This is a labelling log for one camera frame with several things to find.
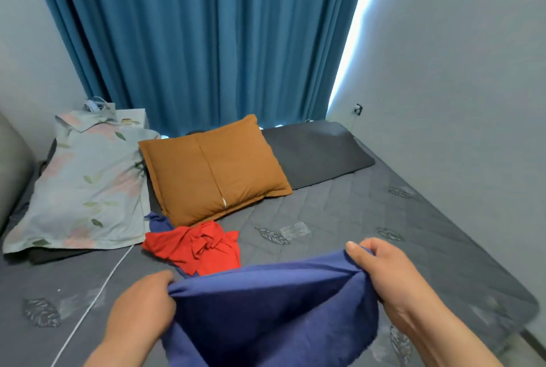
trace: gray mattress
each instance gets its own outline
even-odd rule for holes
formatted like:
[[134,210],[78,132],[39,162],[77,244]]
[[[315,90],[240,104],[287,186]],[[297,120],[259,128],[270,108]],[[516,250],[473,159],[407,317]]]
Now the gray mattress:
[[[242,265],[312,257],[343,248],[348,240],[384,237],[406,252],[447,306],[494,352],[538,313],[536,299],[428,201],[376,156],[376,164],[298,189],[290,196],[265,199],[219,220],[224,230],[239,230]],[[304,222],[310,233],[277,245],[257,228],[278,231]],[[49,366],[93,295],[126,249],[97,251],[37,267],[26,261],[0,263],[0,354],[9,366]],[[165,269],[142,252],[128,254],[105,292],[66,348],[58,366],[81,365],[102,337],[117,296],[140,277]],[[46,298],[61,323],[37,328],[22,315],[24,299]],[[167,366],[156,345],[148,366]],[[390,323],[381,312],[379,335],[355,366],[399,366]],[[411,365],[422,365],[413,350]]]

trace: crumpled red fabric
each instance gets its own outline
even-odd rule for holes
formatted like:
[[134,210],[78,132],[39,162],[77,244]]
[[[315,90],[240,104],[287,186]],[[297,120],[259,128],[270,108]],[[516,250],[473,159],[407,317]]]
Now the crumpled red fabric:
[[241,267],[238,237],[237,231],[224,232],[216,222],[203,222],[192,228],[148,232],[142,247],[158,258],[172,261],[190,276],[195,272],[210,275]]

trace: floor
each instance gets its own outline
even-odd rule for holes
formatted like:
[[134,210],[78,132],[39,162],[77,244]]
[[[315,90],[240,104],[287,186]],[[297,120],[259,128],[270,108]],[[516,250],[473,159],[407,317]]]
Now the floor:
[[546,362],[520,336],[510,343],[510,349],[501,357],[504,367],[546,367]]

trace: white nightstand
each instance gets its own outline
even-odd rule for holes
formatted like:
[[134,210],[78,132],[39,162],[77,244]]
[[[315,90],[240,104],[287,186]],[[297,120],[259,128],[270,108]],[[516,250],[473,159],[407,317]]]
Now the white nightstand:
[[123,125],[136,125],[149,129],[148,117],[144,108],[134,108],[132,110],[117,110],[116,119]]

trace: blue curtain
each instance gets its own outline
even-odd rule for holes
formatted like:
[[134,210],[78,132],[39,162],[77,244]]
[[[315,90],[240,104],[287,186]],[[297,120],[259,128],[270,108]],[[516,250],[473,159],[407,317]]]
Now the blue curtain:
[[162,134],[326,115],[357,0],[47,0],[89,96]]

